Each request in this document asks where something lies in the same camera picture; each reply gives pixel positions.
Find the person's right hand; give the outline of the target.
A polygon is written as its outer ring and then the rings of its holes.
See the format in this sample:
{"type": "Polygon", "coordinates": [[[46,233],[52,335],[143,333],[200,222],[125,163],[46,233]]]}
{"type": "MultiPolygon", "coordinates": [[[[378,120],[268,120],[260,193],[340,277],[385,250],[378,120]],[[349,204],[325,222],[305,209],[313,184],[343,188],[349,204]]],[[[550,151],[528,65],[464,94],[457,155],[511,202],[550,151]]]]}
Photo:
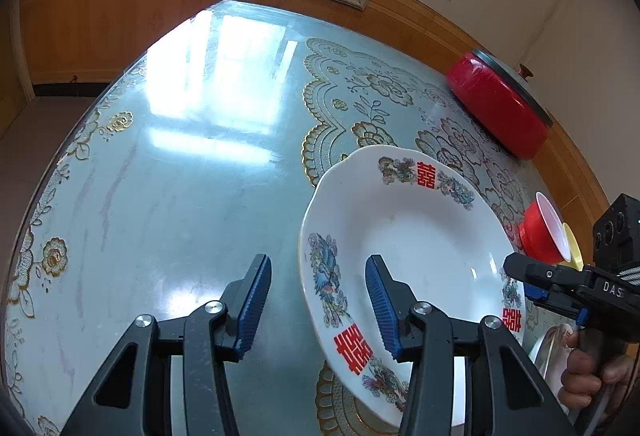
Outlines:
{"type": "Polygon", "coordinates": [[[558,393],[559,402],[568,409],[586,408],[602,385],[613,385],[612,396],[601,416],[601,420],[605,420],[623,402],[627,387],[632,387],[637,382],[634,360],[628,355],[617,356],[597,374],[597,365],[594,360],[578,348],[579,334],[577,332],[567,337],[566,345],[572,351],[561,376],[562,387],[558,393]]]}

